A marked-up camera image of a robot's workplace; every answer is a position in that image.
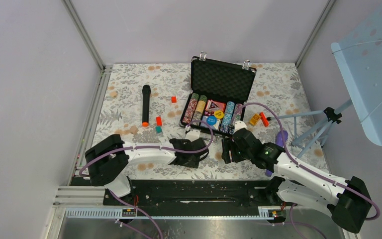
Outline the yellow big blind button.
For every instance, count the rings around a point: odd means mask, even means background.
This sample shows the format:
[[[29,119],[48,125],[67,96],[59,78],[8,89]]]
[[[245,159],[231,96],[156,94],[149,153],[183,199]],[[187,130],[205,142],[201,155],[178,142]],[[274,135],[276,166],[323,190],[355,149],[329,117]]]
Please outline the yellow big blind button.
[[[213,115],[214,115],[217,119],[219,119],[219,120],[221,120],[221,119],[224,118],[224,112],[221,111],[221,110],[217,110],[217,111],[215,111],[215,112],[213,113]]]

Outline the blue small blind button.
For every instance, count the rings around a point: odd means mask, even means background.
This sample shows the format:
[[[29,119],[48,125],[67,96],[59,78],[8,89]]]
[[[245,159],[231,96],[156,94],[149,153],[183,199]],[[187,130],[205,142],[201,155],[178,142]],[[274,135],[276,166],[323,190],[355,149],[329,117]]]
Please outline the blue small blind button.
[[[208,116],[207,119],[206,119],[206,123],[208,125],[216,125],[217,118],[215,116]]]

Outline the black poker case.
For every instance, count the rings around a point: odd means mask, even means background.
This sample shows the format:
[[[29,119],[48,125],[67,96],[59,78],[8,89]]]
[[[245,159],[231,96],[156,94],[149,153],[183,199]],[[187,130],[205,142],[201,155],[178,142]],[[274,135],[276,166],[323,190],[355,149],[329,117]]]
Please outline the black poker case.
[[[188,124],[185,122],[186,111],[194,93],[221,103],[244,104],[249,99],[257,69],[250,67],[248,60],[233,64],[205,56],[206,53],[201,52],[191,59],[191,93],[180,118],[182,127]]]

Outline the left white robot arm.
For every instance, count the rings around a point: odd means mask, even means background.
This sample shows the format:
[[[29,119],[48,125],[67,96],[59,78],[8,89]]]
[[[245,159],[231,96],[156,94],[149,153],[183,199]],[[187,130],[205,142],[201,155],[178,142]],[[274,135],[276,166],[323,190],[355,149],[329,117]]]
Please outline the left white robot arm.
[[[171,138],[163,143],[132,143],[112,134],[85,152],[86,164],[79,175],[87,177],[92,186],[103,186],[124,205],[134,200],[134,192],[124,169],[139,164],[166,164],[198,168],[208,153],[208,144],[197,130],[183,139]]]

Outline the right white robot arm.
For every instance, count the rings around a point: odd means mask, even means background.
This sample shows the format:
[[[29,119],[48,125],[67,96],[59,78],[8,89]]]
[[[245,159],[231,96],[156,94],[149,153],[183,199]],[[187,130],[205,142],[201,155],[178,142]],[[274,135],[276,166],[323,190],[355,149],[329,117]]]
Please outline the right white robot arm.
[[[348,180],[296,160],[283,146],[261,143],[242,121],[235,123],[231,137],[222,140],[222,159],[227,164],[248,160],[271,171],[265,192],[268,203],[284,201],[315,209],[351,233],[360,232],[373,205],[362,179]]]

